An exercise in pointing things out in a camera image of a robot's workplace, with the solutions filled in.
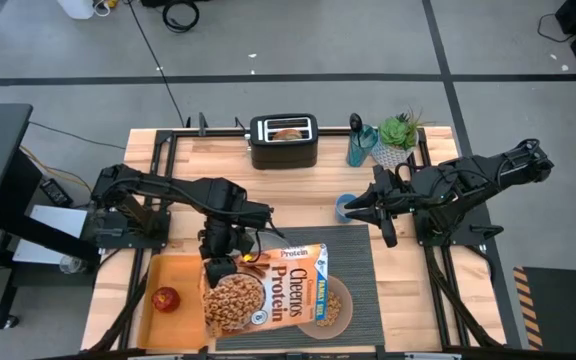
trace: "succulent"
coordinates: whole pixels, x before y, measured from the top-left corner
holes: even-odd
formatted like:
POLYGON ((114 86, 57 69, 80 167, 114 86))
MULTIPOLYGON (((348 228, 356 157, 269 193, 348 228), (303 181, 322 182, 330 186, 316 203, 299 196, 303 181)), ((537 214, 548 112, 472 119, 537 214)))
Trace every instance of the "succulent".
POLYGON ((379 136, 384 145, 408 150, 416 145, 419 118, 411 111, 389 117, 379 125, 379 136))

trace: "plant pot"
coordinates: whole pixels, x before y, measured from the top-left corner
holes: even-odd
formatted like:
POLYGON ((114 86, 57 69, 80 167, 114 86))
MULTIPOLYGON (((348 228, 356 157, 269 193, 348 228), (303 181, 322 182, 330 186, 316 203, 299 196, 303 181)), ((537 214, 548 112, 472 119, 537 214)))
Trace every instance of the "plant pot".
POLYGON ((394 146, 385 145, 381 142, 381 136, 375 147, 372 148, 371 155, 375 161, 384 168, 394 168, 397 164, 406 162, 410 154, 415 151, 419 143, 419 131, 415 134, 415 146, 410 147, 408 150, 396 148, 394 146))

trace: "toaster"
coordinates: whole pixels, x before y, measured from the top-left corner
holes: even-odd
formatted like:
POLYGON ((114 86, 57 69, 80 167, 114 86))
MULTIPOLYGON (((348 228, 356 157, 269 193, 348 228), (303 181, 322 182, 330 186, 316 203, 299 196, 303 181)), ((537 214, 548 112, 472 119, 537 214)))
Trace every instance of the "toaster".
POLYGON ((317 163, 317 119, 310 114, 257 116, 250 120, 255 169, 295 169, 317 163))

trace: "blue cup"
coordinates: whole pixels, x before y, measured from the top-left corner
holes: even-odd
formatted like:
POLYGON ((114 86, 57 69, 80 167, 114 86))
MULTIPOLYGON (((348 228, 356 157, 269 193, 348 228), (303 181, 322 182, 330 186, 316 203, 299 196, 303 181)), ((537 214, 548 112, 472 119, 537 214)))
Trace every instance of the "blue cup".
POLYGON ((344 205, 355 200, 356 198, 357 197, 353 194, 342 194, 337 198, 337 201, 335 201, 335 218, 337 219, 337 222, 347 224, 352 221, 352 219, 346 217, 346 213, 351 210, 344 209, 344 205))

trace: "cereal bowl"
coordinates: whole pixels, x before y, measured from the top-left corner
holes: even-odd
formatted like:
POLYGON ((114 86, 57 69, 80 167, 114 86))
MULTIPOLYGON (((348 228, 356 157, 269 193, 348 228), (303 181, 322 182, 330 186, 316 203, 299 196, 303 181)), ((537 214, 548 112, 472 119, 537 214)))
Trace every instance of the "cereal bowl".
POLYGON ((338 297, 337 301, 341 305, 334 322, 326 326, 320 326, 322 321, 312 321, 299 325, 299 330, 304 334, 318 340, 332 339, 339 336, 346 330, 352 320, 352 296, 346 285, 336 277, 328 275, 328 291, 338 297))

